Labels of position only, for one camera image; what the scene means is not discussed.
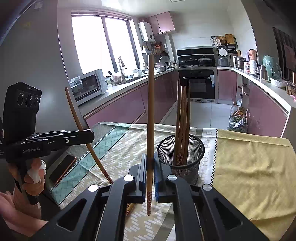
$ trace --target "yellow cloth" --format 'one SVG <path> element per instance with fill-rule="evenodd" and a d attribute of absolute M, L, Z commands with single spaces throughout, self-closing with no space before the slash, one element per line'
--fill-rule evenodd
<path fill-rule="evenodd" d="M 296 155 L 288 139 L 218 130 L 213 186 L 271 241 L 296 216 Z"/>

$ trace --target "rice cooker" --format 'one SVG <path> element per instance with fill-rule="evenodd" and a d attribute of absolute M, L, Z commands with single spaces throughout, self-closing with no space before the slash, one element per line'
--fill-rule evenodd
<path fill-rule="evenodd" d="M 219 66 L 229 67 L 229 53 L 228 49 L 225 46 L 219 46 L 218 49 L 217 63 Z"/>

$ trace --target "water heater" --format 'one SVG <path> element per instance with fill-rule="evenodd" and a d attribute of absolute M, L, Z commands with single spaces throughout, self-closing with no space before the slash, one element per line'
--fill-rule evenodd
<path fill-rule="evenodd" d="M 155 41 L 150 23 L 147 23 L 147 22 L 144 22 L 144 21 L 140 22 L 139 23 L 139 28 L 140 28 L 140 31 L 141 31 L 143 42 L 146 42 L 146 41 L 154 42 Z"/>

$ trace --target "basket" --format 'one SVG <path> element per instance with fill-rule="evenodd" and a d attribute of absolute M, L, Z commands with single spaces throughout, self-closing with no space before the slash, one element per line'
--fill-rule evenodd
<path fill-rule="evenodd" d="M 199 162 L 205 154 L 205 146 L 199 138 L 190 135 L 186 165 L 180 166 L 173 165 L 174 146 L 175 135 L 163 139 L 156 148 L 159 161 L 169 165 L 172 174 L 184 178 L 189 184 L 196 185 L 198 180 Z"/>
<path fill-rule="evenodd" d="M 286 93 L 288 95 L 296 96 L 296 85 L 290 81 L 286 82 Z"/>

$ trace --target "countertop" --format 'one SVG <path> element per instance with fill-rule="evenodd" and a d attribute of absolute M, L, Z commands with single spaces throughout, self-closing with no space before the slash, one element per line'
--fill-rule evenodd
<path fill-rule="evenodd" d="M 168 69 L 161 73 L 154 73 L 154 77 L 158 77 L 164 74 L 167 74 L 169 72 L 174 71 L 175 68 Z M 129 91 L 130 89 L 133 89 L 145 82 L 148 82 L 148 76 L 145 76 L 141 79 L 122 84 L 122 85 L 116 85 L 113 86 L 112 89 L 107 90 L 104 94 L 101 94 L 97 97 L 92 98 L 91 100 L 79 105 L 79 110 L 82 114 L 82 116 L 85 116 L 86 114 L 90 113 L 94 109 L 98 108 L 99 106 L 105 104 L 107 101 L 123 94 L 126 91 Z"/>
<path fill-rule="evenodd" d="M 286 90 L 284 89 L 280 89 L 276 86 L 273 86 L 269 82 L 258 79 L 253 75 L 245 72 L 244 70 L 240 70 L 233 67 L 221 67 L 221 66 L 217 67 L 217 69 L 233 70 L 236 73 L 246 77 L 247 79 L 252 81 L 254 84 L 259 86 L 261 89 L 263 89 L 274 100 L 276 100 L 283 107 L 283 109 L 285 109 L 288 113 L 290 113 L 291 108 L 296 108 L 296 102 L 292 97 L 287 95 Z"/>

